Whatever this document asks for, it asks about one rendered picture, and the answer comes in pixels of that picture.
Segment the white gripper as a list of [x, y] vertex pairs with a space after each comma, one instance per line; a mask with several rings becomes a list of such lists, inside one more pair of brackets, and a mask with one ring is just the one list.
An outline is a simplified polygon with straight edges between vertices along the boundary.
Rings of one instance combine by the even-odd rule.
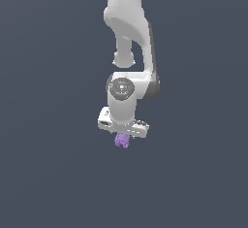
[[110, 119], [108, 107], [103, 107], [98, 117], [98, 127], [110, 133], [122, 133], [133, 137], [145, 138], [149, 125], [141, 120], [133, 120], [130, 124], [118, 125]]

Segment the small purple object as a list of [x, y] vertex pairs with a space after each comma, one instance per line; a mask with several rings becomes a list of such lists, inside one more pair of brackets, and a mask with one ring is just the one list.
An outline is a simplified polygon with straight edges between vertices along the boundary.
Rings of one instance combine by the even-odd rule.
[[127, 148], [129, 146], [130, 136], [127, 134], [118, 133], [115, 136], [114, 142], [117, 147], [123, 146]]

